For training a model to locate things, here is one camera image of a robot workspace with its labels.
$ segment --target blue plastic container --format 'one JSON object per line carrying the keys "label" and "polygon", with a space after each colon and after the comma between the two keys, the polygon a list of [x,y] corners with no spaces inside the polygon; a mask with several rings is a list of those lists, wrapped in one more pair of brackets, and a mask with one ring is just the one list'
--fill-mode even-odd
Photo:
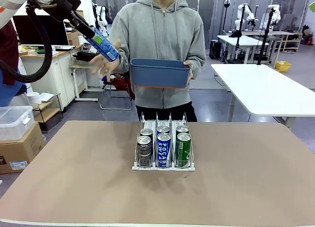
{"label": "blue plastic container", "polygon": [[137,87],[185,88],[190,68],[182,61],[132,59],[130,77]]}

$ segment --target computer monitor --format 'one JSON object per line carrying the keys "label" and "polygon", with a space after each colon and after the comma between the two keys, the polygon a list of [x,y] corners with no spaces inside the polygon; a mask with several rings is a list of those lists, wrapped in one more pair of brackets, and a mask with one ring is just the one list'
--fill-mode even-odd
{"label": "computer monitor", "polygon": [[[68,46],[69,41],[63,22],[58,22],[49,15],[39,15],[52,45]],[[27,15],[13,16],[16,32],[21,45],[43,45],[39,33]]]}

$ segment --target hood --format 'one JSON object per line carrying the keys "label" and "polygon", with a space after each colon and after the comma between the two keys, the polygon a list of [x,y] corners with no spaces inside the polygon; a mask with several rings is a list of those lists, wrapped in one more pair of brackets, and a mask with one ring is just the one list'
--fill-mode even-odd
{"label": "hood", "polygon": [[[140,4],[147,5],[147,6],[151,6],[151,3],[152,3],[154,8],[161,9],[161,7],[157,3],[155,3],[153,0],[138,0],[137,2],[140,3]],[[186,7],[188,7],[188,4],[187,4],[186,0],[176,0],[174,3],[172,3],[168,7],[168,9],[166,11],[174,12],[175,10],[179,10],[181,8],[186,8]]]}

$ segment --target tabletop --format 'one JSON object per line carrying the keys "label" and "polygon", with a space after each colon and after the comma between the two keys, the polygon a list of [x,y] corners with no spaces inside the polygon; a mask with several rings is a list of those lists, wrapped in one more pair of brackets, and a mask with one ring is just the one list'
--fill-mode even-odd
{"label": "tabletop", "polygon": [[315,224],[314,154],[278,123],[190,123],[196,171],[132,170],[138,123],[68,121],[0,200],[53,226]]}
{"label": "tabletop", "polygon": [[[265,31],[256,30],[256,31],[242,31],[242,35],[251,36],[251,35],[265,35]],[[268,35],[294,35],[292,32],[283,32],[283,31],[270,31]]]}
{"label": "tabletop", "polygon": [[315,92],[266,65],[211,65],[256,116],[315,117]]}
{"label": "tabletop", "polygon": [[[53,55],[53,58],[57,58],[60,56],[63,56],[69,52],[75,51],[77,49],[80,49],[82,45],[76,46],[73,50],[70,51],[59,51],[57,54]],[[35,51],[29,52],[27,55],[20,56],[21,58],[44,58],[44,55],[38,55]]]}
{"label": "tabletop", "polygon": [[[232,46],[236,46],[237,37],[229,37],[228,35],[218,35],[218,38],[222,39],[223,41],[227,42]],[[261,46],[262,41],[243,35],[240,37],[239,44],[240,46]]]}

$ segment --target yellow crate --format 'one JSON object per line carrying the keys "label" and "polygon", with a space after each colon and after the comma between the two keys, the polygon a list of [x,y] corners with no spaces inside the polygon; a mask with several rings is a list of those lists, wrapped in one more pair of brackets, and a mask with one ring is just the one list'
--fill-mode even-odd
{"label": "yellow crate", "polygon": [[275,68],[276,70],[279,70],[280,72],[288,72],[290,67],[291,67],[291,63],[287,61],[277,61]]}

